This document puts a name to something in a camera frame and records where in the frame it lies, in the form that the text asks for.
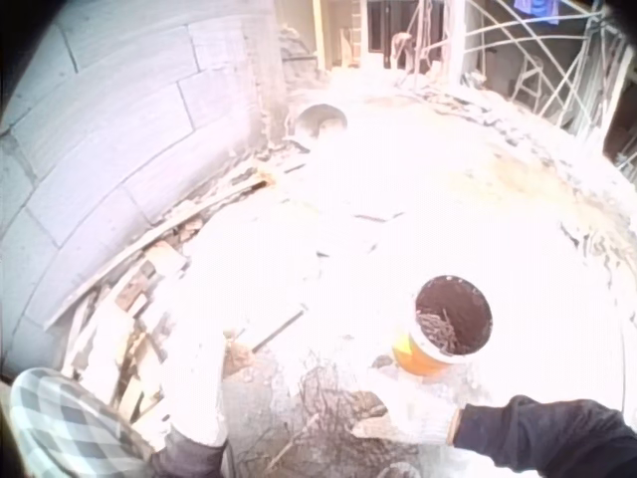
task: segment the doorway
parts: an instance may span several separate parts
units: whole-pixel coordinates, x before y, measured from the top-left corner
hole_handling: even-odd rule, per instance
[[[391,68],[391,39],[400,32],[406,32],[409,23],[418,8],[418,0],[367,0],[367,28],[370,53],[381,54],[384,68]],[[429,19],[430,43],[442,39],[443,8],[439,2],[433,2]],[[415,35],[417,26],[412,27]],[[440,49],[431,52],[430,59],[440,58]],[[405,67],[405,55],[398,59],[398,68]]]

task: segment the bucket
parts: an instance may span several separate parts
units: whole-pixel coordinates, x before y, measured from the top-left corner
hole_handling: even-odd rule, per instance
[[[317,141],[341,134],[347,130],[347,116],[338,107],[328,103],[305,105],[296,111],[289,124],[289,135],[308,150]]]
[[[487,298],[458,276],[438,276],[417,294],[412,316],[393,345],[398,364],[410,373],[436,375],[467,363],[491,337],[493,318]]]

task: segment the dark sleeve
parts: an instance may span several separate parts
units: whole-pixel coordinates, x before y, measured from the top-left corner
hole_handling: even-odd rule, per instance
[[[150,457],[150,466],[157,478],[222,478],[225,448],[199,444],[173,428],[166,447]]]
[[[468,405],[454,446],[548,478],[620,476],[619,469],[637,476],[637,436],[621,413],[591,400],[541,404],[516,396],[504,408]]]

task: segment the concrete floor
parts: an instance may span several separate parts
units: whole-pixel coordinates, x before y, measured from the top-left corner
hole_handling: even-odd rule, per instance
[[[306,310],[224,382],[240,476],[261,476],[310,418],[304,377],[335,366],[338,387],[355,390],[362,370],[391,355],[415,293],[437,275],[478,286],[494,332],[474,363],[417,379],[423,389],[458,404],[527,394],[621,409],[625,318],[560,229],[588,217],[590,204],[463,120],[399,96],[330,94],[348,114],[347,132],[319,142],[274,188],[215,215],[191,251],[187,277],[223,328]],[[375,476],[400,458],[394,451],[336,459],[310,429],[273,476]],[[404,451],[423,477],[513,475],[460,450]]]

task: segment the gloved hand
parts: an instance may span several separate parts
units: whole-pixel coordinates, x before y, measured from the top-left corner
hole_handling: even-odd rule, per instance
[[[358,438],[381,438],[409,444],[452,444],[460,408],[421,390],[396,366],[367,371],[361,389],[374,393],[388,413],[357,422],[351,433]]]

